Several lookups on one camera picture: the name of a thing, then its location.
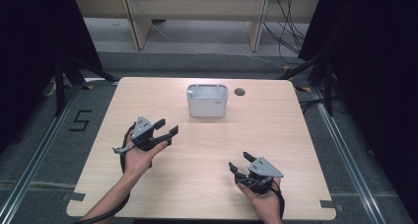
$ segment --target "human hand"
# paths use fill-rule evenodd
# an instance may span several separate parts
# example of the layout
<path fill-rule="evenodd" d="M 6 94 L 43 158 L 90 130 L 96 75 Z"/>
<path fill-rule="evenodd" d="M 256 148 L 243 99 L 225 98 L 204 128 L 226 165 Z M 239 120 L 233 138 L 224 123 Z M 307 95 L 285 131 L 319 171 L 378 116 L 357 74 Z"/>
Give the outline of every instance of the human hand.
<path fill-rule="evenodd" d="M 132 140 L 131 130 L 126 137 L 126 147 L 134 145 Z M 153 158 L 163 151 L 168 145 L 167 141 L 157 144 L 153 149 L 149 151 L 142 151 L 137 147 L 134 147 L 125 154 L 125 172 L 124 176 L 128 179 L 138 181 L 142 175 L 144 175 L 150 167 Z"/>
<path fill-rule="evenodd" d="M 280 178 L 274 178 L 274 183 L 271 187 L 278 191 L 280 189 L 280 181 Z M 254 206 L 255 212 L 265 224 L 282 223 L 280 218 L 280 201 L 276 193 L 269 190 L 265 194 L 257 194 L 241 183 L 238 183 L 238 187 L 248 197 Z"/>

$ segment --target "light wood surface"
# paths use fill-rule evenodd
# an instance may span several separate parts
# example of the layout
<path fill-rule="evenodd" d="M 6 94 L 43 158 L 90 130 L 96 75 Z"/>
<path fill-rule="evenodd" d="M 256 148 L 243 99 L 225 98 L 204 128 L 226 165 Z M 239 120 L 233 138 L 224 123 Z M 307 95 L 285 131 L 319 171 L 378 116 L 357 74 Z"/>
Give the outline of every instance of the light wood surface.
<path fill-rule="evenodd" d="M 224 117 L 191 117 L 186 88 L 190 84 L 224 84 L 229 88 Z M 236 88 L 245 95 L 234 94 Z M 331 200 L 293 86 L 288 81 L 242 79 L 123 78 L 114 93 L 75 192 L 71 216 L 84 215 L 121 177 L 119 147 L 138 115 L 167 120 L 155 136 L 178 125 L 173 145 L 132 190 L 117 214 L 138 218 L 258 219 L 236 187 L 228 163 L 247 174 L 243 151 L 264 156 L 283 174 L 284 219 L 330 220 Z"/>

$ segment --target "small white container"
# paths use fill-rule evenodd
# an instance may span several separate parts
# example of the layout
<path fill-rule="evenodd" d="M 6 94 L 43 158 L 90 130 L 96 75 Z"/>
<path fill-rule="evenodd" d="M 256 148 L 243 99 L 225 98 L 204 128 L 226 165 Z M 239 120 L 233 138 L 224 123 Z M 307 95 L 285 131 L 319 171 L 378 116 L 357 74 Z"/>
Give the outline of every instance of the small white container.
<path fill-rule="evenodd" d="M 228 88 L 222 84 L 191 84 L 187 87 L 188 111 L 191 116 L 222 117 L 228 101 Z"/>

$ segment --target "table top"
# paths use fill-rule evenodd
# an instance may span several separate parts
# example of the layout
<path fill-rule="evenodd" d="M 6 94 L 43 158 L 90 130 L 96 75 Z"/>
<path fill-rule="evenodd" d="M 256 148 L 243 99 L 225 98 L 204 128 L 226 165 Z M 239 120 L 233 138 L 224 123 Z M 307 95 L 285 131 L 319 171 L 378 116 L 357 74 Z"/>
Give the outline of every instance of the table top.
<path fill-rule="evenodd" d="M 226 115 L 192 117 L 186 90 L 190 84 L 224 84 L 229 89 Z M 245 90 L 243 96 L 234 93 Z M 119 147 L 123 135 L 139 115 L 166 126 L 154 136 L 178 125 L 173 145 L 153 160 L 139 180 L 121 217 L 174 219 L 258 219 L 236 187 L 229 162 L 248 174 L 248 152 L 263 156 L 284 178 L 284 219 L 330 220 L 334 208 L 313 142 L 294 88 L 289 81 L 191 78 L 123 78 L 113 95 L 67 212 L 83 216 L 120 179 Z"/>

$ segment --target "human arm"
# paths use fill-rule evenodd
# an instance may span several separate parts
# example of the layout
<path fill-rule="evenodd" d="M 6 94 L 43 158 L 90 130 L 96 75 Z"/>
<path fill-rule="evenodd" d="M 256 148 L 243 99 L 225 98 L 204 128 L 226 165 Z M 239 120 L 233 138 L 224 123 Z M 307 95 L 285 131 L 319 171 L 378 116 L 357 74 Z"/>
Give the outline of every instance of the human arm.
<path fill-rule="evenodd" d="M 132 131 L 128 133 L 126 138 L 126 147 L 133 145 Z M 168 142 L 162 142 L 149 151 L 141 151 L 137 147 L 130 149 L 125 154 L 125 172 L 120 180 L 102 197 L 102 199 L 82 218 L 87 220 L 100 216 L 113 210 L 119 205 L 125 197 L 130 193 L 139 179 L 144 175 L 150 167 L 153 158 L 163 151 Z M 97 223 L 110 223 L 112 217 Z"/>
<path fill-rule="evenodd" d="M 280 181 L 280 178 L 274 178 L 271 188 L 279 191 Z M 280 218 L 280 201 L 276 193 L 269 190 L 265 194 L 257 194 L 241 183 L 238 183 L 238 187 L 248 197 L 255 212 L 265 224 L 282 224 L 282 219 Z"/>

